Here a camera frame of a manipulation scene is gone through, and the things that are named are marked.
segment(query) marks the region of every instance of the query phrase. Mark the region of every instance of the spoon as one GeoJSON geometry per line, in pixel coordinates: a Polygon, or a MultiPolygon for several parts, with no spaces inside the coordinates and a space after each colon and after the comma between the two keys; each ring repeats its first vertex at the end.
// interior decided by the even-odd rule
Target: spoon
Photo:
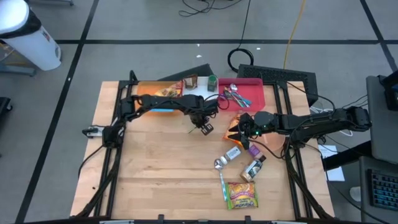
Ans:
{"type": "Polygon", "coordinates": [[[216,159],[214,161],[214,168],[220,172],[221,187],[223,188],[224,201],[226,202],[226,189],[225,189],[223,173],[221,172],[221,170],[223,170],[224,167],[221,159],[216,159]]]}
{"type": "MultiPolygon", "coordinates": [[[[236,93],[237,95],[239,95],[238,94],[238,87],[234,84],[234,83],[231,83],[230,85],[229,85],[229,88],[231,89],[231,91],[233,92],[233,93],[236,93]]],[[[244,103],[244,105],[246,106],[246,107],[250,107],[244,100],[243,100],[243,103],[244,103]]]]}
{"type": "Polygon", "coordinates": [[[242,105],[242,103],[241,103],[234,95],[232,95],[228,90],[224,90],[224,94],[225,94],[227,97],[232,97],[232,98],[234,98],[235,101],[238,103],[238,105],[239,105],[240,107],[244,107],[244,106],[242,105]]]}
{"type": "Polygon", "coordinates": [[[237,90],[238,90],[238,87],[237,87],[234,83],[231,83],[231,84],[229,85],[229,87],[230,87],[230,89],[231,89],[232,91],[237,91],[237,90]]]}

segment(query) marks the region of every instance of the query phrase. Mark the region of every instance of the pink tray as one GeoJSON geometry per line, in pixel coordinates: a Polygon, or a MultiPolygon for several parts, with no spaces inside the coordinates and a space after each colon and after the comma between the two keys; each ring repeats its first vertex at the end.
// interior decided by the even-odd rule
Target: pink tray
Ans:
{"type": "MultiPolygon", "coordinates": [[[[230,100],[227,111],[260,111],[265,107],[264,89],[262,88],[262,80],[260,78],[219,78],[219,94],[222,94],[224,87],[229,86],[231,83],[234,83],[238,88],[238,93],[245,99],[250,100],[252,104],[249,108],[240,107],[237,102],[230,100]]],[[[221,108],[225,108],[228,105],[228,102],[221,98],[219,98],[218,103],[221,108]]]]}

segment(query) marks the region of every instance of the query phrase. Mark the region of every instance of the gray floor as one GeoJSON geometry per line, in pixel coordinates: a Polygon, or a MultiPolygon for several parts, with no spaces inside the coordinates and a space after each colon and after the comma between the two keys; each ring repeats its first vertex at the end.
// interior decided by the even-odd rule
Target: gray floor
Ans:
{"type": "MultiPolygon", "coordinates": [[[[187,0],[201,6],[200,2],[187,0]]],[[[32,10],[57,40],[80,38],[93,0],[64,3],[31,0],[32,10]]],[[[189,18],[180,0],[99,0],[87,39],[239,39],[247,0],[222,11],[189,18]]],[[[288,39],[301,1],[252,0],[245,39],[288,39]]],[[[367,0],[385,39],[398,39],[398,18],[394,0],[367,0]]],[[[221,7],[229,4],[217,0],[221,7]]],[[[295,39],[376,40],[376,35],[357,0],[307,0],[295,39]]],[[[156,80],[204,63],[220,77],[235,77],[226,63],[236,44],[149,44],[101,45],[83,47],[75,76],[63,107],[42,175],[27,213],[26,221],[67,218],[77,183],[78,166],[83,160],[87,139],[81,130],[91,124],[102,81],[126,79],[133,69],[140,80],[156,80]]],[[[281,68],[285,53],[282,44],[244,44],[256,65],[281,68]]],[[[58,102],[77,45],[62,44],[61,67],[38,72],[31,78],[0,74],[0,96],[13,100],[14,110],[0,132],[0,223],[15,221],[53,112],[58,102]]],[[[388,45],[398,58],[398,45],[388,45]]],[[[248,63],[244,55],[233,56],[234,64],[248,63]]],[[[292,45],[287,68],[317,74],[318,93],[343,106],[363,96],[368,75],[392,72],[377,45],[292,45]]],[[[349,138],[331,135],[351,147],[369,139],[369,133],[349,138]]],[[[339,151],[345,148],[338,146],[339,151]]],[[[358,165],[343,168],[346,181],[334,183],[347,194],[359,185],[358,165]]],[[[336,216],[360,220],[359,212],[330,188],[336,216]]]]}

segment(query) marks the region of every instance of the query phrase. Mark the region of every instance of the table top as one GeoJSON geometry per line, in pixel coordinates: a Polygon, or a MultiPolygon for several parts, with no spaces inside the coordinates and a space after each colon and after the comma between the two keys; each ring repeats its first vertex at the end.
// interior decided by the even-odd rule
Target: table top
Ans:
{"type": "Polygon", "coordinates": [[[398,130],[398,111],[387,108],[384,87],[378,77],[366,78],[369,116],[372,121],[372,156],[376,159],[398,164],[396,132],[398,130]]]}
{"type": "MultiPolygon", "coordinates": [[[[302,82],[293,82],[302,90],[302,82]]],[[[112,120],[118,82],[103,82],[93,124],[109,125],[112,120]]],[[[280,90],[285,110],[283,93],[280,90]]],[[[309,114],[304,93],[289,87],[293,113],[309,114]]],[[[272,86],[264,86],[264,111],[276,113],[272,86]]],[[[220,111],[210,119],[214,130],[204,136],[193,128],[182,113],[154,115],[150,112],[127,124],[113,206],[113,219],[157,219],[164,214],[168,220],[294,220],[294,210],[286,164],[266,150],[267,160],[255,177],[259,208],[228,210],[223,200],[220,177],[214,160],[234,146],[221,139],[236,112],[220,111]]],[[[279,153],[283,136],[276,133],[258,138],[279,153]]],[[[308,142],[317,147],[316,140],[308,142]]],[[[101,145],[101,138],[89,139],[85,157],[101,145]]],[[[326,212],[334,216],[330,194],[319,152],[311,147],[301,149],[308,189],[326,212]]],[[[90,159],[83,169],[76,188],[71,215],[80,212],[98,188],[105,150],[90,159]]],[[[243,152],[223,170],[225,182],[243,182],[239,174],[252,161],[243,152]]],[[[297,195],[301,214],[305,207],[300,189],[297,195]]],[[[101,214],[105,213],[108,192],[104,194],[101,214]]]]}

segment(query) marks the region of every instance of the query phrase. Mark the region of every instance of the computer keyboard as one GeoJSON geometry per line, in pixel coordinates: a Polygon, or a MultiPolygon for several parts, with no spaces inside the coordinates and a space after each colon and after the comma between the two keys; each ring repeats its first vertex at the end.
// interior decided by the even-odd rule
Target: computer keyboard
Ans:
{"type": "Polygon", "coordinates": [[[371,205],[398,211],[398,175],[393,177],[369,169],[368,177],[371,205]]]}

